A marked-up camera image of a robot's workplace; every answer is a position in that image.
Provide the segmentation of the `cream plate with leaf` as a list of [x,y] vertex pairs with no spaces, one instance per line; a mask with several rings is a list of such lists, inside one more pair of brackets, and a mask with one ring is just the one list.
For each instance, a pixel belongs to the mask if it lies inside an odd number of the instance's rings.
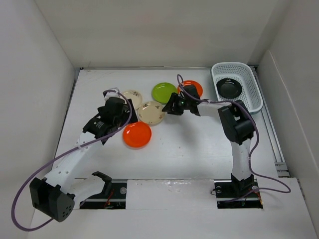
[[140,92],[138,92],[137,90],[126,90],[124,92],[122,92],[122,94],[127,98],[127,99],[131,99],[134,109],[137,110],[143,102],[143,97],[142,94]]

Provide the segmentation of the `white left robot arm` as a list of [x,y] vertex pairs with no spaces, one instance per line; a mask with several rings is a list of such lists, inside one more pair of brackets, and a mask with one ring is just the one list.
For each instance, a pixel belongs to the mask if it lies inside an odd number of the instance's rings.
[[77,174],[106,143],[108,135],[137,120],[132,100],[108,98],[104,106],[98,108],[98,113],[83,127],[76,142],[76,150],[63,156],[43,179],[34,178],[31,181],[29,189],[33,207],[53,220],[64,221],[75,206],[76,193],[70,189]]

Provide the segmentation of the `black metal base rail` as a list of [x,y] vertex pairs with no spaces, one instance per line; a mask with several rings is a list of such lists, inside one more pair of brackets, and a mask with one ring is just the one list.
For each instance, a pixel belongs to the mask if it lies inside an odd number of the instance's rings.
[[259,193],[236,202],[229,180],[147,179],[114,180],[108,194],[99,193],[76,203],[76,209],[186,210],[262,209]]

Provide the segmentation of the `orange plate near left arm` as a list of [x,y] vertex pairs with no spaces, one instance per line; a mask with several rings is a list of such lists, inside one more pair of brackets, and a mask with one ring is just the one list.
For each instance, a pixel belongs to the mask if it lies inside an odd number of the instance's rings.
[[144,122],[128,124],[123,131],[123,141],[131,148],[146,146],[152,138],[151,128]]

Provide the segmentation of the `beige plate with red stamps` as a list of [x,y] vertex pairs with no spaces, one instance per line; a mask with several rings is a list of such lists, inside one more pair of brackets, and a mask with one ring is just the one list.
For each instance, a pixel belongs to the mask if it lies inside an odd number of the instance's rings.
[[156,101],[148,101],[142,103],[138,109],[138,117],[140,121],[149,124],[155,125],[160,123],[164,116],[165,112],[162,111],[163,105]]

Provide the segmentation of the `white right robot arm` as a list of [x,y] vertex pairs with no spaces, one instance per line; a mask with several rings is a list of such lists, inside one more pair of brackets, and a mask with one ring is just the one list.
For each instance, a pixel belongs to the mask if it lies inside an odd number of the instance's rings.
[[162,111],[180,116],[185,110],[199,117],[219,116],[224,134],[231,142],[233,168],[230,190],[235,197],[248,193],[254,176],[249,168],[250,146],[256,125],[241,100],[202,100],[193,85],[185,86],[180,93],[172,93]]

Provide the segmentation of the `white perforated plastic bin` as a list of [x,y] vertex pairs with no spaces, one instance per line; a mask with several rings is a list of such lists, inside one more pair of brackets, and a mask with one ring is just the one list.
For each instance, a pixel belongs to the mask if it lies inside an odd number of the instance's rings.
[[258,113],[263,107],[263,99],[252,69],[241,62],[216,63],[211,68],[211,77],[214,83],[218,101],[225,101],[217,88],[222,79],[230,78],[237,81],[241,87],[241,94],[233,100],[241,100],[250,114]]

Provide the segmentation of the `orange plate near green plate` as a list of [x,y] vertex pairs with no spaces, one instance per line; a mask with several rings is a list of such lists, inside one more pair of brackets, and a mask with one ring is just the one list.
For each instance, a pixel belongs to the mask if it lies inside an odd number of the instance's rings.
[[200,96],[200,97],[202,97],[202,95],[203,95],[203,87],[197,82],[197,81],[194,81],[194,80],[185,80],[185,81],[183,81],[183,82],[181,82],[181,85],[183,86],[183,88],[185,89],[185,90],[187,90],[189,93],[190,93],[190,90],[191,90],[191,87],[190,86],[192,86],[192,88],[196,88],[196,91],[197,91],[197,93],[198,93],[198,95]]

